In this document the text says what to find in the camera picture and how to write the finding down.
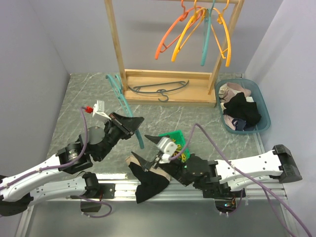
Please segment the black underwear back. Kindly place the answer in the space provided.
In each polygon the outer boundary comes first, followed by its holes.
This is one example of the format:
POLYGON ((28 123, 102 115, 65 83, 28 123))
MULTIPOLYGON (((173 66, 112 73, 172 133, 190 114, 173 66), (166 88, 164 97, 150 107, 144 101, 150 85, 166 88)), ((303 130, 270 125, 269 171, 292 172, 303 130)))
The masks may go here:
POLYGON ((171 176, 164 171, 144 171, 134 156, 128 156, 125 159, 126 164, 133 175, 139 180, 135 196, 136 203, 140 204, 161 193, 168 187, 171 176))

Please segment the orange clothes hanger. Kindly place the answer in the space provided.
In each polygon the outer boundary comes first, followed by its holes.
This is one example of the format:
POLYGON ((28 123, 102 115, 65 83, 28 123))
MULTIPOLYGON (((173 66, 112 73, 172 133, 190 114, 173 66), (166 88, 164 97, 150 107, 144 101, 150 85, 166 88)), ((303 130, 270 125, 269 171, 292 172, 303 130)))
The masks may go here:
POLYGON ((174 28, 180 22, 185 21, 188 18, 190 13, 193 14, 193 12, 194 12, 193 11, 193 7, 191 7, 191 8, 187 8, 186 7, 184 0, 180 1, 180 5, 181 5, 181 8, 182 8, 182 14, 171 24, 171 26, 168 28, 168 30, 165 32, 165 34, 161 38, 161 40, 160 40, 160 42, 159 42, 159 44, 157 46, 156 52, 155 52, 155 59, 156 60, 159 58, 159 56, 162 53, 164 53, 166 50, 168 50, 174 43, 177 43, 177 41, 178 41, 178 39, 180 37, 180 34, 175 39, 173 39, 170 43, 166 44, 166 40, 167 40, 168 36, 170 35, 170 33, 174 30, 174 28))

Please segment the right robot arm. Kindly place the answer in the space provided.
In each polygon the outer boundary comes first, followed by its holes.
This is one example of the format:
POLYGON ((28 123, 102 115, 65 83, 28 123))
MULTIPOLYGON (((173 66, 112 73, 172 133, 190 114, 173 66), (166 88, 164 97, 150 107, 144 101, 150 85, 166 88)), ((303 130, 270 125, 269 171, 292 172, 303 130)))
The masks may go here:
POLYGON ((244 197, 244 188, 255 183, 272 179, 292 183, 303 179, 291 151, 283 144, 253 157, 207 161, 191 154, 182 162, 169 160, 175 150, 175 143, 169 137, 148 135, 147 138, 156 144, 158 154, 152 161, 133 154, 143 170, 160 168, 182 185, 202 190, 204 198, 244 197))

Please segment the black underwear front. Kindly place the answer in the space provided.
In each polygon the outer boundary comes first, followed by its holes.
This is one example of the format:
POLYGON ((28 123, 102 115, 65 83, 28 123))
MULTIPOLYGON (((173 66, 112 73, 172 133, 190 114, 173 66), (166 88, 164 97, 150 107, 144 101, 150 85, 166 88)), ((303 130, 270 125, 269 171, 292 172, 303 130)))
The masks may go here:
POLYGON ((224 103, 223 114, 229 115, 235 119, 242 119, 249 125, 254 126, 261 120, 256 102, 247 102, 243 92, 238 93, 224 103))

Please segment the black underwear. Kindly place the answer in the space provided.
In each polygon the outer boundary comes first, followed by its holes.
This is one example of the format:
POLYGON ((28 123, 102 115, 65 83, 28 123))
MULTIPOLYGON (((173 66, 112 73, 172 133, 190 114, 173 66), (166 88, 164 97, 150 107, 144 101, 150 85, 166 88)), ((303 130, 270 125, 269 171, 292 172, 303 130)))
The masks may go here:
POLYGON ((247 102, 243 92, 238 93, 224 103, 223 114, 229 115, 235 119, 242 119, 249 125, 254 126, 261 120, 256 102, 247 102))
POLYGON ((136 203, 140 204, 161 193, 168 187, 171 176, 164 171, 144 171, 134 156, 128 156, 125 159, 126 164, 133 175, 139 180, 135 196, 136 203))

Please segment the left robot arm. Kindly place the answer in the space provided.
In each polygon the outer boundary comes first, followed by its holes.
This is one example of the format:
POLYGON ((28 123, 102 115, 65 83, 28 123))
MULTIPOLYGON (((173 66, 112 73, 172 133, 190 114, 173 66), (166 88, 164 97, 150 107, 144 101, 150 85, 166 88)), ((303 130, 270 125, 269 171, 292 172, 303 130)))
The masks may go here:
POLYGON ((104 128, 85 127, 78 140, 39 165, 10 177, 1 176, 1 216, 13 216, 42 201, 64 196, 97 197, 101 187, 95 173, 85 172, 64 181, 56 178, 85 171, 93 162, 101 162, 119 140, 130 139, 143 121, 143 117, 124 117, 112 112, 106 117, 104 128))

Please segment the white underwear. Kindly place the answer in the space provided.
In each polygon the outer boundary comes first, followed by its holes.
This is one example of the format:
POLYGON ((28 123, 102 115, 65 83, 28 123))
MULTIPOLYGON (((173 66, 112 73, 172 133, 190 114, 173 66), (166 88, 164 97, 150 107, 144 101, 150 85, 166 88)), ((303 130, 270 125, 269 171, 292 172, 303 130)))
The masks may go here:
POLYGON ((246 101, 249 103, 253 103, 254 99, 251 96, 246 97, 246 101))

